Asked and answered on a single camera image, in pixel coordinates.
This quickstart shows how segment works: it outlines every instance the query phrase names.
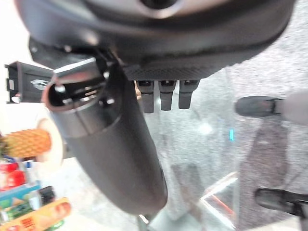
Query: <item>black shoe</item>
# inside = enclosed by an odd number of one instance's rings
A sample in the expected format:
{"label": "black shoe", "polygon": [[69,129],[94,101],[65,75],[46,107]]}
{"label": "black shoe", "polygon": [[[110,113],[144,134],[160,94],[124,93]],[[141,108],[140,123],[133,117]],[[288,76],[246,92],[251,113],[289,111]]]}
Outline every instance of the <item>black shoe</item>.
{"label": "black shoe", "polygon": [[235,103],[235,111],[241,116],[266,117],[277,116],[276,102],[281,99],[269,96],[248,96]]}

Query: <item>pineapple toy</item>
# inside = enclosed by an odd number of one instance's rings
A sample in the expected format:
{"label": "pineapple toy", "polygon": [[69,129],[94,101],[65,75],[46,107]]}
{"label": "pineapple toy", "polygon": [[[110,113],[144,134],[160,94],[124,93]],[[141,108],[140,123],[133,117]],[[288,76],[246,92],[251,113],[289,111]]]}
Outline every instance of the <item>pineapple toy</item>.
{"label": "pineapple toy", "polygon": [[0,153],[11,157],[33,157],[51,148],[51,138],[43,129],[28,129],[0,136]]}

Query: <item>blue light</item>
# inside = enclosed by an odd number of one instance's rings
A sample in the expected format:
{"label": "blue light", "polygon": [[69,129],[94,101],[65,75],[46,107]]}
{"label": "blue light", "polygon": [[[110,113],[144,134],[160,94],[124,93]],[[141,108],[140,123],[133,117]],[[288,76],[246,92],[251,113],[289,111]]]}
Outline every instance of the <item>blue light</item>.
{"label": "blue light", "polygon": [[229,131],[229,135],[230,135],[230,141],[234,141],[234,130],[233,129],[230,129]]}

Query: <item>product box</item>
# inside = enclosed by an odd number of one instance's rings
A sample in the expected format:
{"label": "product box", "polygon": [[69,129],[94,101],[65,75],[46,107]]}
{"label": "product box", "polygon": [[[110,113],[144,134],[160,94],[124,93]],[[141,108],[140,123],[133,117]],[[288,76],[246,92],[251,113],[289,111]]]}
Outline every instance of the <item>product box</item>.
{"label": "product box", "polygon": [[44,231],[69,216],[72,207],[61,198],[0,226],[0,231]]}
{"label": "product box", "polygon": [[31,191],[41,189],[40,181],[34,185],[23,184],[13,189],[0,192],[0,209],[8,208],[20,204],[25,200],[25,196]]}

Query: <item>glass surface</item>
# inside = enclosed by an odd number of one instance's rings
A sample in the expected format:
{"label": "glass surface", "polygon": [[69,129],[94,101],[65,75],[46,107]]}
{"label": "glass surface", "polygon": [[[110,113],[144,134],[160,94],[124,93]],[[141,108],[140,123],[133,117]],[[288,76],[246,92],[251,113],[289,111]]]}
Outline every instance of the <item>glass surface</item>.
{"label": "glass surface", "polygon": [[[42,176],[58,197],[68,197],[74,212],[60,230],[229,231],[238,210],[237,163],[233,155],[233,92],[227,70],[201,80],[191,108],[178,108],[177,85],[171,111],[160,110],[155,87],[154,113],[145,118],[166,177],[168,202],[156,216],[133,216],[114,206],[66,154],[51,175]],[[42,104],[6,105],[11,131],[34,128],[47,112]],[[21,107],[23,116],[14,113]]]}

